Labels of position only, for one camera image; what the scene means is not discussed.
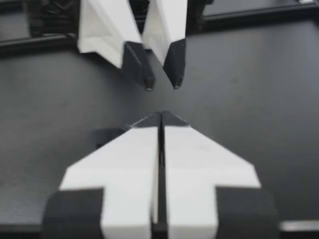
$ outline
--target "white plastic piece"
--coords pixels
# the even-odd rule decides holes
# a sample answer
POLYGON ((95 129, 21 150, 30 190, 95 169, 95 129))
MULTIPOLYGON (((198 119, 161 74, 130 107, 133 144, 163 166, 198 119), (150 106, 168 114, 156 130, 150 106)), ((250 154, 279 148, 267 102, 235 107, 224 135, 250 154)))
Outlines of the white plastic piece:
POLYGON ((104 188, 107 239, 150 239, 158 128, 133 128, 68 167, 60 190, 104 188))
POLYGON ((186 17, 187 0, 150 0, 143 43, 162 65, 170 44, 185 38, 186 17))
POLYGON ((142 42, 128 0, 81 0, 79 23, 79 51, 96 52, 118 68, 125 42, 142 42))
POLYGON ((261 187, 252 164, 189 126, 165 127, 169 239, 212 239, 215 186, 261 187))

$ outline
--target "gripper jaw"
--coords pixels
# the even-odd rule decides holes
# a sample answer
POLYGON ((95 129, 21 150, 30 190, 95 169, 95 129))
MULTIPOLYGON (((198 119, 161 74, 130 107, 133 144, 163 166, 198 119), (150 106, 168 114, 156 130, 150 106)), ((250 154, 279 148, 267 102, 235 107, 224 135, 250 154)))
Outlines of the gripper jaw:
POLYGON ((143 43, 162 64, 174 88, 184 79, 187 0, 150 0, 143 43))
POLYGON ((78 48, 98 53, 151 90, 155 77, 145 46, 178 88, 185 72, 186 16, 187 0, 151 0, 142 39, 128 0, 81 0, 78 48))
POLYGON ((127 0, 81 0, 78 48, 96 52, 147 90, 155 77, 127 0))
POLYGON ((279 238, 255 167, 183 119, 155 113, 113 135, 67 168, 44 239, 279 238))

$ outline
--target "black metal frame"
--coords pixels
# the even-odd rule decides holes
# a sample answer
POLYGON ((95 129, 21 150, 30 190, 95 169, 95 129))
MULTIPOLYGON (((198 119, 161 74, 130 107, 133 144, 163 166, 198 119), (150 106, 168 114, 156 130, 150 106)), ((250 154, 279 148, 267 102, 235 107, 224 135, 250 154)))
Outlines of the black metal frame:
MULTIPOLYGON (((202 12, 206 4, 211 4, 213 0, 189 0, 189 11, 187 17, 187 33, 199 33, 203 31, 219 31, 234 27, 247 27, 265 24, 277 24, 288 21, 303 19, 316 19, 319 14, 317 2, 296 4, 289 6, 271 7, 238 11, 231 13, 221 13, 203 16, 202 12)), ((17 11, 23 9, 23 0, 2 0, 0 1, 0 12, 17 11)), ((143 28, 144 18, 139 16, 137 23, 139 28, 143 28)), ((21 52, 29 48, 42 49, 61 46, 71 46, 76 40, 70 37, 43 36, 38 38, 22 39, 0 42, 0 53, 21 52)))

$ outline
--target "gray work surface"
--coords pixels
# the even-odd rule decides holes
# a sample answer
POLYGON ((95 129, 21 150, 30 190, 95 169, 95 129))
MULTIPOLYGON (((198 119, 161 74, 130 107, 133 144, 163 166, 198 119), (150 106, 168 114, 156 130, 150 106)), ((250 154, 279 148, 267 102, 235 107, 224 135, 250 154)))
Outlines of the gray work surface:
POLYGON ((319 220, 319 28, 311 21, 187 38, 174 91, 154 56, 145 92, 76 50, 0 58, 0 231, 39 230, 92 132, 169 110, 252 162, 280 220, 319 220))

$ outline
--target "pointed tip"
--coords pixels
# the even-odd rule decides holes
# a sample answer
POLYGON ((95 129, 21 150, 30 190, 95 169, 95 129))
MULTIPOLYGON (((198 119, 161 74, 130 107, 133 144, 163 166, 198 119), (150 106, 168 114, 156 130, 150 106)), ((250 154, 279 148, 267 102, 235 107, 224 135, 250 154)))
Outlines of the pointed tip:
POLYGON ((155 112, 152 115, 149 115, 142 120, 134 123, 132 127, 136 128, 145 128, 145 127, 159 127, 161 120, 160 112, 155 112))
POLYGON ((169 111, 162 112, 161 121, 163 126, 189 126, 189 123, 169 111))
POLYGON ((166 72, 174 89, 181 87, 185 73, 186 39, 172 42, 169 46, 164 62, 166 72))
POLYGON ((127 41, 124 44, 122 70, 146 90, 154 87, 155 77, 141 43, 127 41))

